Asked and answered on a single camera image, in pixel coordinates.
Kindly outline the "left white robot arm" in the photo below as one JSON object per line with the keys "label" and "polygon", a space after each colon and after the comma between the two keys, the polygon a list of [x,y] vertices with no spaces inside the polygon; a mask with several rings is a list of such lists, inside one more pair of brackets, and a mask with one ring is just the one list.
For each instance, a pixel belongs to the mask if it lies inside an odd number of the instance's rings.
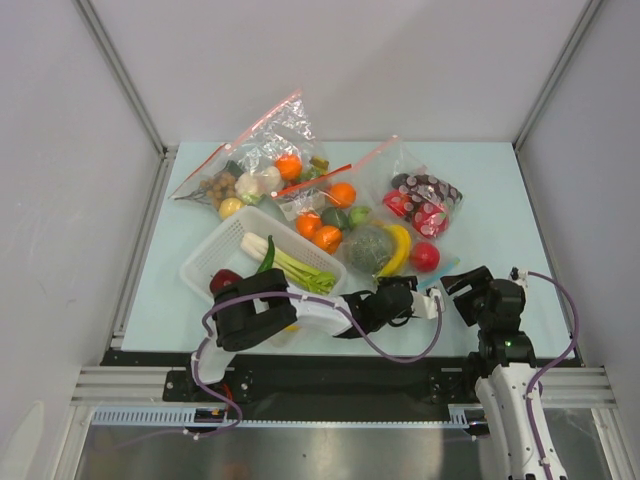
{"label": "left white robot arm", "polygon": [[374,292],[341,296],[312,294],[288,283],[276,269],[258,273],[218,290],[202,319],[206,336],[191,355],[185,388],[199,400],[214,397],[235,356],[286,328],[321,331],[332,338],[365,340],[379,355],[412,363],[426,354],[400,358],[382,350],[370,335],[384,326],[399,327],[411,319],[442,320],[441,294],[420,292],[414,277],[391,277]]}

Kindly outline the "yellow fake egg fruit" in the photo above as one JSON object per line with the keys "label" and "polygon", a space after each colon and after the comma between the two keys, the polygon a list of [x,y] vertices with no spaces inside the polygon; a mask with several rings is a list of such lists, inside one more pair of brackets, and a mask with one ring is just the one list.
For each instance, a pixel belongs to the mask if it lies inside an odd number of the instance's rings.
{"label": "yellow fake egg fruit", "polygon": [[241,199],[235,197],[226,198],[220,204],[219,217],[221,220],[226,220],[243,207],[245,207],[245,203]]}

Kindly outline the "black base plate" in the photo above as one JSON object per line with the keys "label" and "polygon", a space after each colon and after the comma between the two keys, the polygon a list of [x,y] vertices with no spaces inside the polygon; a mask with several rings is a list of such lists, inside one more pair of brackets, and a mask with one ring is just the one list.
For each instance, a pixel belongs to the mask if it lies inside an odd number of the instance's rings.
{"label": "black base plate", "polygon": [[422,405],[476,405],[468,387],[467,360],[435,357],[399,365],[380,357],[242,354],[223,380],[202,388],[186,353],[109,351],[104,367],[163,367],[161,398],[170,404],[211,404],[243,418],[247,406],[286,403],[302,409],[329,406],[418,409]]}

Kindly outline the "white fake cauliflower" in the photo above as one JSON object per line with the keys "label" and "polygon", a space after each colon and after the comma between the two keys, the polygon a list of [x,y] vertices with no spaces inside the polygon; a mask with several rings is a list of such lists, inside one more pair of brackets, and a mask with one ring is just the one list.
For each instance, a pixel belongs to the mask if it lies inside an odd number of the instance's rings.
{"label": "white fake cauliflower", "polygon": [[283,186],[280,171],[275,166],[269,166],[261,171],[243,173],[235,182],[235,193],[243,201],[255,203],[263,195],[279,192]]}

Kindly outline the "white plastic basket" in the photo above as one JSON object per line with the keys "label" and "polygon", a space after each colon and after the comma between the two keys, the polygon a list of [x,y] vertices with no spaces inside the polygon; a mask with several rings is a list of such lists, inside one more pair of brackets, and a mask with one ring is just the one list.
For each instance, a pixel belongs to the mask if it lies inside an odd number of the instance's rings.
{"label": "white plastic basket", "polygon": [[229,269],[242,277],[248,277],[257,270],[259,262],[241,248],[241,242],[247,233],[261,238],[271,236],[275,246],[290,257],[322,272],[332,273],[336,278],[331,290],[333,294],[346,291],[347,272],[338,260],[258,208],[244,207],[222,221],[179,268],[179,278],[191,291],[194,301],[184,320],[184,350],[193,350],[196,343],[204,337],[205,330],[201,319],[196,316],[196,309],[213,304],[209,291],[213,275],[221,269]]}

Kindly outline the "small bag with brown grapes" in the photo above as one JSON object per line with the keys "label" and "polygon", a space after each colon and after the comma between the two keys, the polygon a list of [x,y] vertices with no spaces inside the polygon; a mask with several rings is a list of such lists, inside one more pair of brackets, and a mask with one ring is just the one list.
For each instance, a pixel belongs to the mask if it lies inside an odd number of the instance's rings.
{"label": "small bag with brown grapes", "polygon": [[236,182],[245,173],[229,157],[230,145],[218,147],[170,195],[174,201],[190,201],[219,211],[224,200],[236,198]]}

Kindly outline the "white fake green onion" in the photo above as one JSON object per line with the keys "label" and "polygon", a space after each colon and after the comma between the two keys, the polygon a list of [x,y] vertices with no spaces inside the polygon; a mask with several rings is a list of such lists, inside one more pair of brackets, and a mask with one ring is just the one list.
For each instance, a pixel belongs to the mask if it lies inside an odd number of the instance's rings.
{"label": "white fake green onion", "polygon": [[265,257],[275,258],[275,244],[251,232],[244,234],[240,247],[256,261],[262,261]]}

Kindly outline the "green fake cabbage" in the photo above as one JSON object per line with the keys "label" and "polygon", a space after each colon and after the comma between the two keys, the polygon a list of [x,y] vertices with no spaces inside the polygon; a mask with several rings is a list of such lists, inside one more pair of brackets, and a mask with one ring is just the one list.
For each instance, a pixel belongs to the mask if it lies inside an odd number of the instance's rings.
{"label": "green fake cabbage", "polygon": [[368,206],[352,207],[348,214],[348,224],[350,230],[368,225],[372,221],[372,210]]}

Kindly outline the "blue zip clear bag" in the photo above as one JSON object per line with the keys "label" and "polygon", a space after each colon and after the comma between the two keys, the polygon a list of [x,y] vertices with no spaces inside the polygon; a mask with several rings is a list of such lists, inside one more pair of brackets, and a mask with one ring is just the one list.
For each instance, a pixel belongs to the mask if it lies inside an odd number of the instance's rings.
{"label": "blue zip clear bag", "polygon": [[350,273],[375,285],[392,277],[415,277],[418,289],[434,286],[460,263],[434,241],[418,238],[397,223],[374,221],[355,227],[339,247]]}

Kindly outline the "red spotted fake strawberry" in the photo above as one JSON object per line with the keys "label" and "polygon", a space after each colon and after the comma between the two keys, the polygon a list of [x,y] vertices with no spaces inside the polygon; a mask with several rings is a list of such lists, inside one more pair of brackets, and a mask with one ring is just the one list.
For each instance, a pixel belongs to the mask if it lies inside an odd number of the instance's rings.
{"label": "red spotted fake strawberry", "polygon": [[414,212],[414,205],[408,194],[404,194],[399,190],[388,192],[382,203],[397,217],[406,217]]}

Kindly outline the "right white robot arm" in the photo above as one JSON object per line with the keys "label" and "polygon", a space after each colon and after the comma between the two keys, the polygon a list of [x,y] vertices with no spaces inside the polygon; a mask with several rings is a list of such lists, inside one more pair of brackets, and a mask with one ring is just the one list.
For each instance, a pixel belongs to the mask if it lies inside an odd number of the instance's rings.
{"label": "right white robot arm", "polygon": [[478,350],[467,358],[463,393],[479,401],[501,479],[566,479],[541,398],[533,344],[521,330],[525,275],[496,279],[485,266],[441,279],[466,325],[478,328]]}

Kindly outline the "dark red fake apple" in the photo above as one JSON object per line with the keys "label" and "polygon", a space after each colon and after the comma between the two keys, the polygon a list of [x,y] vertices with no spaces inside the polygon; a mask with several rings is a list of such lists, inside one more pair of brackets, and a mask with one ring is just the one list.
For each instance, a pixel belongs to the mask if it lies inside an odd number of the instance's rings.
{"label": "dark red fake apple", "polygon": [[242,276],[229,269],[220,269],[209,282],[209,291],[215,294],[219,290],[235,284],[243,279]]}

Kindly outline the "orange fake orange in bag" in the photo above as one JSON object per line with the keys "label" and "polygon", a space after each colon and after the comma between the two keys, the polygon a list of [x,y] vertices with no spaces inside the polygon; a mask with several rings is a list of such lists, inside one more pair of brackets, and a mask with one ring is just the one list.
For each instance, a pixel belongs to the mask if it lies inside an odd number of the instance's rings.
{"label": "orange fake orange in bag", "polygon": [[284,154],[274,162],[274,165],[279,170],[281,178],[288,182],[295,181],[303,170],[303,163],[296,154]]}

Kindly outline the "orange fake tangerine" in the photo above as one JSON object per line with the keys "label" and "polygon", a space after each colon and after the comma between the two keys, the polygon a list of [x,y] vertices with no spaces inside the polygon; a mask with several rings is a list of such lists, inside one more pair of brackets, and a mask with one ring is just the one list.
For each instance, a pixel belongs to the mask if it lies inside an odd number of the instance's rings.
{"label": "orange fake tangerine", "polygon": [[311,239],[323,227],[323,223],[318,214],[306,212],[297,217],[295,226],[301,236]]}
{"label": "orange fake tangerine", "polygon": [[333,184],[327,194],[330,203],[340,209],[350,208],[357,198],[356,189],[346,182]]}
{"label": "orange fake tangerine", "polygon": [[312,243],[321,250],[332,255],[340,246],[343,239],[342,231],[334,226],[325,225],[312,236]]}

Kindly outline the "red zip bag with strawberries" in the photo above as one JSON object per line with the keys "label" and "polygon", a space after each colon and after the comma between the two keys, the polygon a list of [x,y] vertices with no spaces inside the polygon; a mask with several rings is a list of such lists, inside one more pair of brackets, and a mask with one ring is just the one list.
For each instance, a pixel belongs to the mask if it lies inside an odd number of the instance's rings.
{"label": "red zip bag with strawberries", "polygon": [[398,136],[378,145],[355,166],[360,170],[359,179],[375,203],[384,206],[382,200],[392,190],[410,196],[414,212],[406,217],[398,217],[410,225],[418,208],[430,202],[439,205],[448,214],[450,226],[464,199],[459,188],[435,175],[409,151]]}

